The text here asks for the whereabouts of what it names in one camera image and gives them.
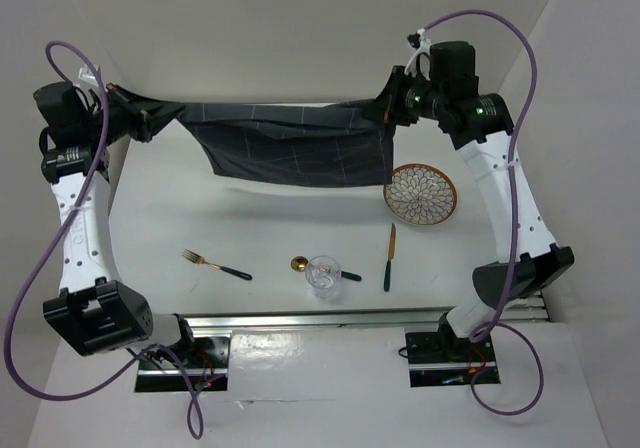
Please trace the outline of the gold fork green handle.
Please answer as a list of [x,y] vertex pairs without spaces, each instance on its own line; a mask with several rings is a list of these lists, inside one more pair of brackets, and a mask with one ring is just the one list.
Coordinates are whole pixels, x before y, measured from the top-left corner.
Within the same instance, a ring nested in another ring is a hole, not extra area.
[[203,256],[199,255],[198,253],[195,253],[191,250],[185,249],[182,252],[182,257],[185,258],[186,260],[188,260],[189,262],[196,264],[196,265],[203,265],[203,266],[209,266],[212,267],[218,271],[227,273],[229,275],[232,275],[234,277],[240,278],[242,280],[245,281],[252,281],[253,280],[253,276],[250,275],[249,273],[246,272],[242,272],[239,271],[237,269],[234,268],[230,268],[224,265],[220,265],[220,264],[216,264],[213,262],[208,261],[206,258],[204,258]]

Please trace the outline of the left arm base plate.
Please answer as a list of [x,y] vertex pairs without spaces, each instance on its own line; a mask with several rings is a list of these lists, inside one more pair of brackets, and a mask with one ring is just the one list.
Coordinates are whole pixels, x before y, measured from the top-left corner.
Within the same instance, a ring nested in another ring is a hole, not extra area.
[[[228,389],[230,345],[230,335],[223,334],[196,338],[190,351],[176,351],[195,391],[224,392]],[[188,387],[169,355],[155,352],[139,362],[134,391],[180,393],[187,392]]]

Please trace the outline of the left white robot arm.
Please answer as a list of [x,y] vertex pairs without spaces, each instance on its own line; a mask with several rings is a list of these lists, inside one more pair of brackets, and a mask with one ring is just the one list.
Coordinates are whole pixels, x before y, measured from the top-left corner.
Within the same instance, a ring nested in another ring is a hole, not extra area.
[[125,135],[148,142],[183,109],[107,87],[106,97],[85,105],[70,82],[34,94],[47,126],[40,135],[42,173],[59,209],[63,272],[56,297],[44,302],[48,324],[80,355],[162,344],[176,367],[196,358],[197,342],[177,314],[155,314],[146,298],[127,287],[116,268],[109,229],[108,154],[99,143]]

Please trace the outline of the floral patterned ceramic plate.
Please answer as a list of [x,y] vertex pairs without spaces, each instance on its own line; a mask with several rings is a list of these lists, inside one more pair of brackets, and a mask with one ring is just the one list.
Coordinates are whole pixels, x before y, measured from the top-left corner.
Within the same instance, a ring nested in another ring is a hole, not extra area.
[[448,220],[458,204],[457,190],[441,170],[426,164],[395,168],[383,188],[390,211],[405,223],[434,226]]

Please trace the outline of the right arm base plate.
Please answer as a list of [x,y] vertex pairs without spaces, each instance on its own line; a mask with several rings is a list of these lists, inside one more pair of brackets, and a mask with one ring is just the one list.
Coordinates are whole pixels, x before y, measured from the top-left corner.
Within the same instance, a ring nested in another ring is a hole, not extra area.
[[439,329],[405,333],[398,355],[408,364],[411,388],[500,384],[491,340],[471,343]]

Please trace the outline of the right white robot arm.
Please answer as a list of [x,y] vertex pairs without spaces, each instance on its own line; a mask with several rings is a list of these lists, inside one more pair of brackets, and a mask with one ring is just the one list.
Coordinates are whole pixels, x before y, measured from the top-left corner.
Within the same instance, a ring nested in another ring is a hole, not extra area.
[[465,41],[430,44],[413,37],[415,52],[393,68],[364,117],[391,126],[433,120],[451,139],[485,203],[496,243],[495,262],[476,268],[471,294],[441,316],[436,347],[460,359],[488,334],[506,306],[554,282],[575,262],[546,227],[521,166],[517,130],[504,99],[482,95],[476,52]]

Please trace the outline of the dark grey checked napkin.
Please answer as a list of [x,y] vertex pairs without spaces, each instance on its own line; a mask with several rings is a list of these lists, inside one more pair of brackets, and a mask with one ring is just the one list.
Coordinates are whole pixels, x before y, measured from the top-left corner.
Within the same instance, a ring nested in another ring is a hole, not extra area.
[[395,129],[365,118],[367,104],[188,103],[175,120],[218,176],[310,188],[383,186],[392,178]]

